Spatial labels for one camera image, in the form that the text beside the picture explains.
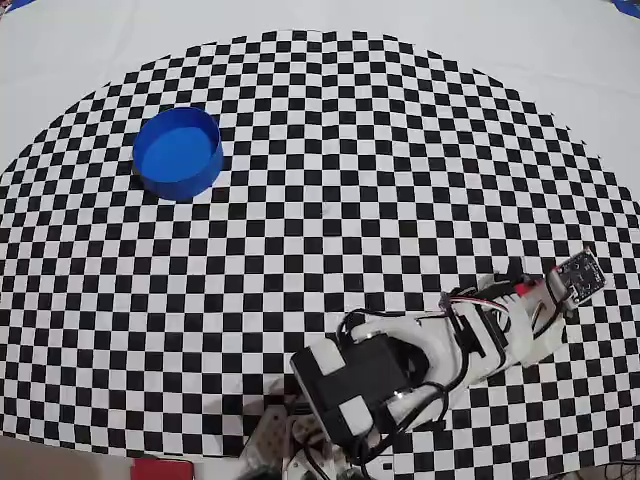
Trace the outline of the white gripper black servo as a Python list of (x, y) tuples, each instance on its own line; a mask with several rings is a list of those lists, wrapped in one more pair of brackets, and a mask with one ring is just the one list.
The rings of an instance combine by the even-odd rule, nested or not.
[(493, 273), (478, 284), (479, 297), (507, 308), (506, 360), (502, 369), (538, 363), (562, 345), (565, 322), (561, 319), (566, 287), (556, 271), (544, 279), (519, 278)]

